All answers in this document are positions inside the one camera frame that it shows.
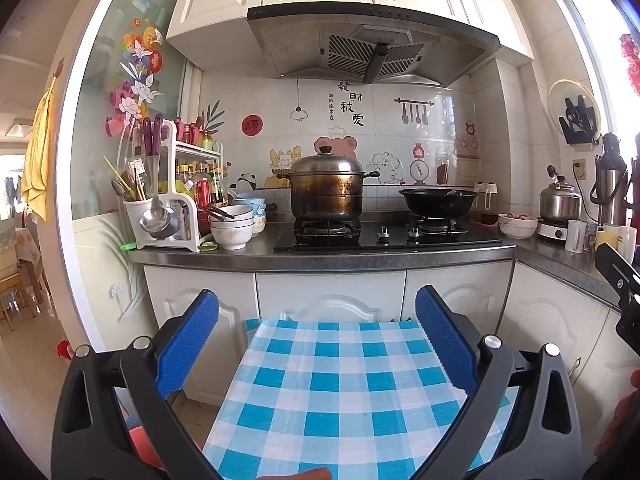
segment electrical outlet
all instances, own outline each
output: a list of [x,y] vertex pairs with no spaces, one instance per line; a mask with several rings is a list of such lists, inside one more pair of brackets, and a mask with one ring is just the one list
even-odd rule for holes
[[574,172],[578,180],[587,180],[587,161],[584,158],[574,160]]

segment power cord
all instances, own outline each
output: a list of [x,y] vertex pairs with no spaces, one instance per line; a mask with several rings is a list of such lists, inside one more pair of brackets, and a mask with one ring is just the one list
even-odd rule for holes
[[580,198],[582,199],[582,208],[584,209],[584,212],[587,213],[587,216],[589,218],[591,218],[591,220],[593,220],[594,222],[596,222],[596,224],[598,223],[598,221],[589,214],[589,212],[587,211],[587,203],[584,200],[584,195],[582,194],[582,188],[580,187],[580,181],[578,180],[578,176],[575,174],[575,168],[578,168],[580,166],[580,164],[578,162],[574,162],[571,165],[571,169],[574,170],[574,179],[575,179],[575,183],[578,185],[578,191],[580,191]]

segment stainless steel countertop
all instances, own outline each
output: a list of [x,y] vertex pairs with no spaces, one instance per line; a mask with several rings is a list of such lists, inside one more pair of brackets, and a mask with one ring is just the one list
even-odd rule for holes
[[573,254],[562,245],[537,236],[527,240],[505,238],[499,246],[458,250],[419,251],[292,251],[274,252],[272,247],[292,224],[272,222],[244,249],[191,253],[187,250],[148,248],[129,251],[132,261],[160,267],[238,272],[363,272],[366,270],[428,269],[431,267],[511,260],[532,267],[617,308],[618,295],[593,264],[593,252]]

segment silver screw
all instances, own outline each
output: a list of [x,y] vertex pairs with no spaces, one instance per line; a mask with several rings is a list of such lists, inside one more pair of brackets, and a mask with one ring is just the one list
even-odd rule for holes
[[545,345],[545,352],[553,357],[560,355],[560,349],[558,348],[558,345],[554,345],[553,343],[547,343]]
[[484,344],[489,348],[500,348],[502,346],[502,341],[497,335],[488,335],[484,337]]
[[76,357],[87,357],[90,351],[91,347],[89,345],[80,345],[76,348]]
[[151,339],[149,339],[149,336],[146,335],[137,337],[133,342],[133,348],[135,348],[136,350],[144,350],[145,348],[149,348],[149,345],[151,345]]

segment yellow cloth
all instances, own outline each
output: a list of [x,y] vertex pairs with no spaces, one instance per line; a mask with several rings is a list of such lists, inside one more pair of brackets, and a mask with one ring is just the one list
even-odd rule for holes
[[33,119],[31,139],[24,157],[22,199],[44,221],[47,220],[47,175],[49,171],[49,130],[53,104],[53,85],[62,71],[62,62],[51,80],[51,85],[40,99]]

